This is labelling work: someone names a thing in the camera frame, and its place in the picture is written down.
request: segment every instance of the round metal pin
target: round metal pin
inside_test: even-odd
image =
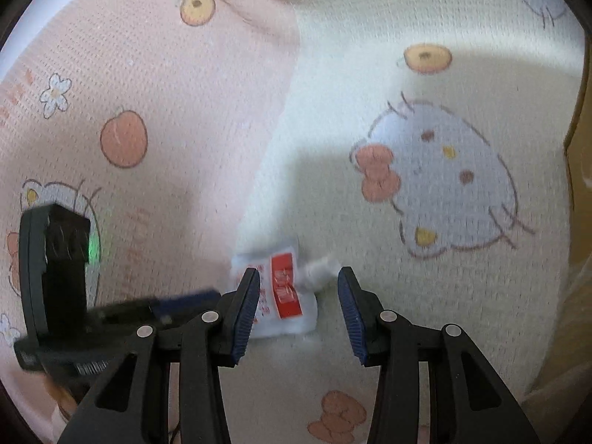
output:
[[[392,310],[383,310],[380,313],[380,319],[384,322],[395,322],[397,320],[397,314]]]
[[[218,320],[218,317],[220,317],[218,315],[218,313],[215,310],[208,310],[207,312],[204,312],[203,314],[201,314],[201,319],[202,321],[211,324],[212,322],[216,322]]]
[[[446,334],[448,334],[451,337],[458,337],[463,333],[463,331],[461,330],[460,327],[455,326],[454,324],[450,324],[449,326],[446,326]]]
[[[152,326],[141,326],[135,333],[138,335],[138,337],[149,337],[152,335],[152,332]]]

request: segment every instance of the green led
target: green led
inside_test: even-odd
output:
[[[91,234],[88,241],[88,263],[91,265],[99,263],[101,257],[101,246],[99,245],[99,235],[95,232]]]

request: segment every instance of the red rectangle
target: red rectangle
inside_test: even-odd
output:
[[[302,315],[298,294],[294,289],[292,254],[281,254],[271,258],[271,286],[281,319]]]

